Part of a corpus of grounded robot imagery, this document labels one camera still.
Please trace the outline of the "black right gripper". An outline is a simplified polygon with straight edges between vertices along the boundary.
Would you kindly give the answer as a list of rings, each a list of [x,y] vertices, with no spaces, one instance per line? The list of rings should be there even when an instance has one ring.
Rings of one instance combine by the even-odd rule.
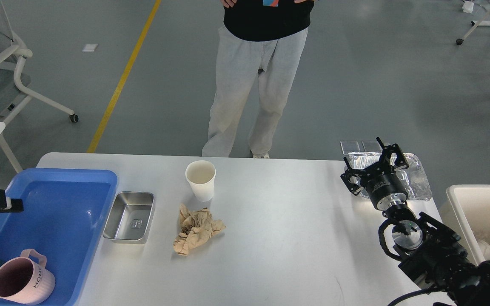
[[[375,209],[386,211],[389,207],[407,201],[408,193],[393,172],[408,169],[410,165],[398,144],[385,145],[379,137],[376,137],[376,141],[382,151],[375,163],[375,170],[382,173],[373,174],[363,169],[354,169],[349,159],[344,157],[345,168],[340,178],[354,196],[369,196]]]

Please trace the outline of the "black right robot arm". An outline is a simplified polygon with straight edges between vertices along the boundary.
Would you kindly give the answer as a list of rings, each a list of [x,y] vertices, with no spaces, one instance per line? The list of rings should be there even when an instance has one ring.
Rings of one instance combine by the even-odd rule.
[[[381,147],[379,159],[363,169],[346,164],[342,181],[357,196],[363,190],[385,221],[379,226],[379,244],[387,256],[419,289],[390,302],[395,306],[418,295],[445,292],[457,306],[490,306],[490,260],[471,263],[459,243],[460,236],[434,217],[415,215],[407,204],[409,194],[397,176],[410,165],[398,144]]]

